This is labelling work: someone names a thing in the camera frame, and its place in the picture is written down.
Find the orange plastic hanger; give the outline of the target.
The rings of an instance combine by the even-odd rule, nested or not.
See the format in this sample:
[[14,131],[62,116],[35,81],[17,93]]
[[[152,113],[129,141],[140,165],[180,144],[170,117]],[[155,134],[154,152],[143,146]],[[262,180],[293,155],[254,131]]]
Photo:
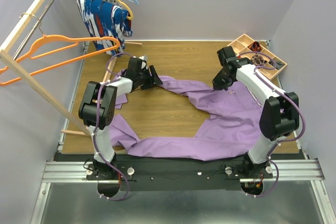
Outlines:
[[[103,48],[103,49],[100,49],[100,50],[96,50],[96,51],[91,52],[91,53],[86,53],[86,54],[83,54],[81,56],[77,56],[75,58],[71,58],[71,59],[65,60],[63,62],[59,62],[57,64],[54,64],[54,65],[51,65],[51,66],[33,71],[33,72],[29,73],[29,75],[34,76],[34,75],[37,75],[37,74],[40,74],[40,73],[44,73],[46,71],[49,71],[49,70],[52,70],[52,69],[55,69],[55,68],[58,68],[58,67],[61,67],[61,66],[64,66],[64,65],[82,60],[82,59],[86,59],[86,58],[95,56],[97,54],[103,53],[103,52],[115,50],[115,49],[117,49],[121,46],[119,40],[114,38],[114,37],[111,37],[111,36],[71,38],[71,37],[67,37],[67,36],[64,36],[64,35],[56,35],[56,34],[46,35],[46,34],[43,34],[42,37],[36,39],[32,43],[32,45],[31,45],[31,47],[30,47],[30,49],[28,50],[27,53],[23,54],[22,56],[20,56],[18,59],[14,60],[14,61],[16,63],[18,63],[18,66],[20,67],[20,63],[22,61],[26,60],[26,59],[35,60],[35,59],[38,59],[38,58],[41,58],[41,57],[49,56],[49,55],[52,55],[52,54],[59,53],[61,51],[65,51],[65,50],[68,50],[68,49],[71,49],[71,48],[75,48],[75,47],[79,46],[79,44],[81,42],[92,42],[92,41],[97,41],[97,42],[111,41],[112,46],[109,46],[107,48]],[[64,47],[60,47],[60,48],[57,48],[57,49],[39,54],[39,55],[35,55],[35,52],[40,47],[42,47],[45,44],[54,43],[54,42],[67,42],[67,43],[70,43],[70,44],[67,45],[67,46],[64,46]]]

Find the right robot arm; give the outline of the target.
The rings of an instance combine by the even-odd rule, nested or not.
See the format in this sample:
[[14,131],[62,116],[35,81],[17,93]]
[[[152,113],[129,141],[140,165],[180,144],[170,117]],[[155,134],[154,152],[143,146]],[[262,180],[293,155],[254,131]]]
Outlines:
[[288,136],[299,128],[299,98],[294,92],[286,92],[262,75],[244,55],[235,54],[231,46],[217,52],[222,69],[212,81],[215,90],[228,90],[234,82],[242,83],[262,106],[259,120],[260,137],[244,155],[239,168],[246,177],[255,177],[269,164],[275,148],[289,141]]

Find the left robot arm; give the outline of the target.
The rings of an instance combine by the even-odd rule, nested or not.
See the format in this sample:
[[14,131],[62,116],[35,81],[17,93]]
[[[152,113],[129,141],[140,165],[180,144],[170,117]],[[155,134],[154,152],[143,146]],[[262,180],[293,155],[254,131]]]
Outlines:
[[99,173],[104,179],[116,175],[115,151],[108,126],[112,123],[117,99],[137,89],[146,90],[162,84],[155,67],[148,66],[147,56],[131,57],[127,68],[112,81],[87,84],[78,115],[91,134],[95,153],[88,171],[92,175]]

